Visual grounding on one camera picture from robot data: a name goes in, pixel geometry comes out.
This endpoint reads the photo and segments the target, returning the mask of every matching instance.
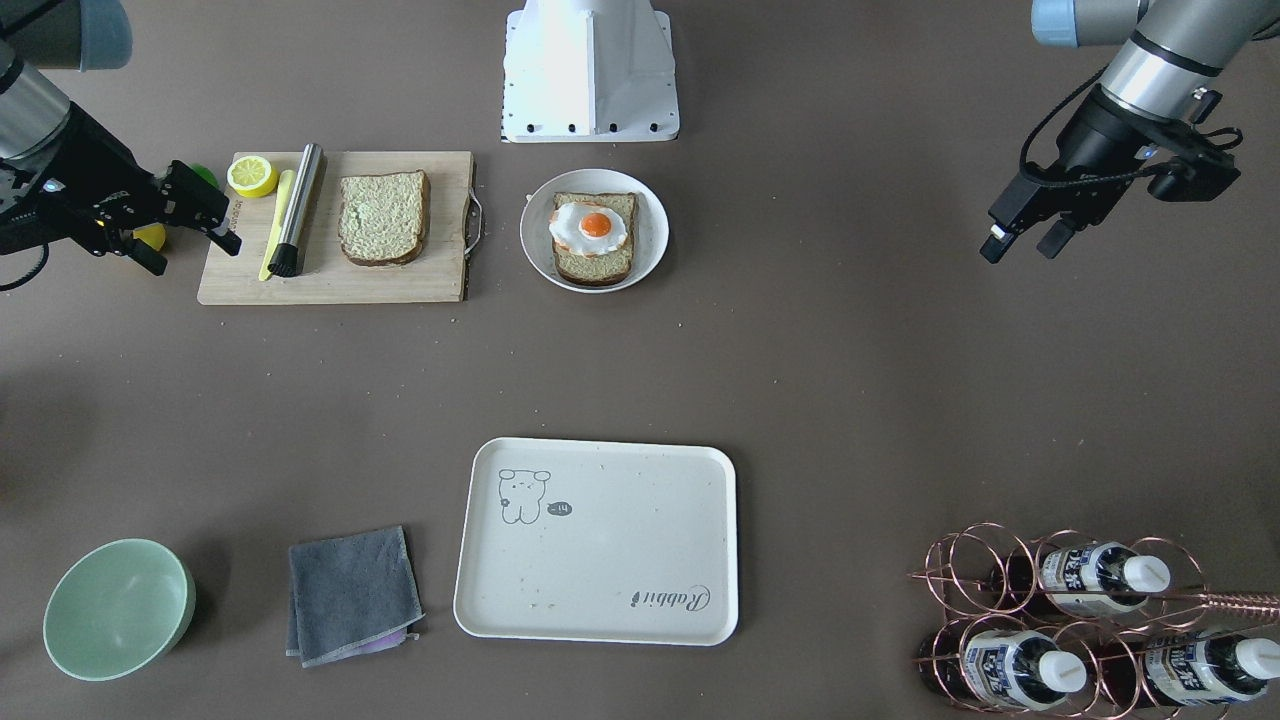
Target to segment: black cable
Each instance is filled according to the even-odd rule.
[[[1102,65],[1102,69],[1100,69],[1098,72],[1093,73],[1093,77],[1091,77],[1089,79],[1084,81],[1080,85],[1080,87],[1076,87],[1075,90],[1073,90],[1071,94],[1068,95],[1066,97],[1064,97],[1061,102],[1059,102],[1052,110],[1050,110],[1048,115],[1044,115],[1044,119],[1041,120],[1039,124],[1037,124],[1032,129],[1030,135],[1027,136],[1027,140],[1023,141],[1023,149],[1018,152],[1018,174],[1021,176],[1023,179],[1025,179],[1028,182],[1033,182],[1033,183],[1036,183],[1036,184],[1038,184],[1041,187],[1048,188],[1048,190],[1065,190],[1065,188],[1070,188],[1070,187],[1082,187],[1082,186],[1087,186],[1087,184],[1110,184],[1110,183],[1115,183],[1115,182],[1124,182],[1124,181],[1130,181],[1130,179],[1137,179],[1137,178],[1144,178],[1144,177],[1156,176],[1156,174],[1160,174],[1160,173],[1164,173],[1164,172],[1167,172],[1167,170],[1172,169],[1172,165],[1170,163],[1156,163],[1155,165],[1148,165],[1146,168],[1142,168],[1140,170],[1134,170],[1132,173],[1124,173],[1124,174],[1119,174],[1119,176],[1102,176],[1102,177],[1082,178],[1082,179],[1074,179],[1074,181],[1050,181],[1050,179],[1044,179],[1043,177],[1039,177],[1039,174],[1032,172],[1030,165],[1027,163],[1027,156],[1030,154],[1032,143],[1036,142],[1036,137],[1039,136],[1039,133],[1041,133],[1042,129],[1044,129],[1044,126],[1047,126],[1059,113],[1062,111],[1062,108],[1066,108],[1068,105],[1071,104],[1073,100],[1075,100],[1076,97],[1079,97],[1080,94],[1083,94],[1085,90],[1093,87],[1093,83],[1098,82],[1098,78],[1102,77],[1102,73],[1107,72],[1107,67],[1108,65]]]
[[[45,263],[47,261],[49,261],[49,243],[46,242],[40,246],[40,261],[36,263],[36,266],[27,270],[26,275],[22,275],[20,278],[13,281],[12,283],[0,284],[0,292],[9,292],[10,290],[15,290],[27,284],[28,282],[31,282],[31,278],[40,274],[40,270],[45,269]]]
[[[1239,147],[1239,145],[1244,142],[1244,133],[1240,132],[1240,128],[1220,128],[1206,135],[1204,138],[1208,140],[1211,137],[1221,137],[1224,135],[1235,136],[1235,140],[1215,145],[1213,147],[1217,147],[1219,150],[1231,150],[1233,147]]]
[[[64,0],[47,0],[46,3],[44,3],[42,5],[40,5],[35,10],[32,10],[32,12],[27,13],[26,15],[18,18],[18,20],[15,23],[13,23],[12,26],[8,26],[5,28],[0,28],[0,40],[5,40],[9,36],[13,36],[13,35],[17,35],[17,33],[22,32],[22,29],[24,27],[27,27],[31,23],[33,23],[33,22],[38,20],[40,18],[45,17],[45,14],[49,13],[49,10],[52,10],[58,5],[61,5],[63,1]]]

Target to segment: yellow lime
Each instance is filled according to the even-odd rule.
[[[160,223],[152,223],[150,225],[142,225],[133,231],[133,237],[141,240],[142,242],[151,246],[151,250],[160,250],[164,247],[164,225]]]
[[[227,184],[244,197],[269,195],[279,179],[279,170],[261,155],[246,155],[227,168]]]

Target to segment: gray cloth napkin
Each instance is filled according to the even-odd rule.
[[[289,574],[284,653],[303,667],[396,647],[422,619],[399,525],[296,544]]]

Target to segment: yellow spatula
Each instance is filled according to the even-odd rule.
[[[271,277],[271,256],[275,255],[275,246],[280,242],[280,224],[284,222],[284,206],[289,204],[289,193],[293,190],[293,170],[280,173],[280,183],[275,186],[275,215],[271,218],[271,234],[266,237],[266,252],[262,255],[262,269],[257,273],[257,279],[265,281]]]

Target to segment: stainless steel muddler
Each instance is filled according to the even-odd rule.
[[[308,142],[302,149],[298,178],[293,183],[293,192],[289,195],[289,204],[284,206],[284,219],[280,222],[280,242],[275,246],[269,265],[273,275],[292,278],[302,272],[298,261],[298,234],[301,234],[302,223],[306,220],[307,201],[311,197],[311,187],[315,184],[323,156],[324,149],[315,142]]]

